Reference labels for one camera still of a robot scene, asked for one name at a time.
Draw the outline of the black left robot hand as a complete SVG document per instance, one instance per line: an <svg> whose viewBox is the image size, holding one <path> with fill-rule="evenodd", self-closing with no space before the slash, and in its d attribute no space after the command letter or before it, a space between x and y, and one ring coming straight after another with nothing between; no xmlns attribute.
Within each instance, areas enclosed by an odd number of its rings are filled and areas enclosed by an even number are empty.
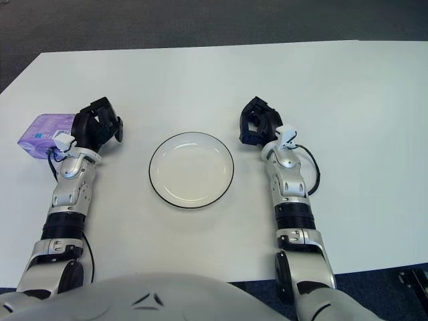
<svg viewBox="0 0 428 321"><path fill-rule="evenodd" d="M102 97L75 115L71 135L77 147L98 152L113 136L122 142L123 121L107 97Z"/></svg>

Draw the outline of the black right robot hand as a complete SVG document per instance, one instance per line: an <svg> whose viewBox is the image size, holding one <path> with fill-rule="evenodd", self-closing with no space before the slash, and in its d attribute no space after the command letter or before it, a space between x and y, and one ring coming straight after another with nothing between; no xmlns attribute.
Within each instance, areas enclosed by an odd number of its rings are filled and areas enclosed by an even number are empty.
<svg viewBox="0 0 428 321"><path fill-rule="evenodd" d="M244 107L239 119L241 143L265 146L277 139L276 128L283 125L279 113L259 97Z"/></svg>

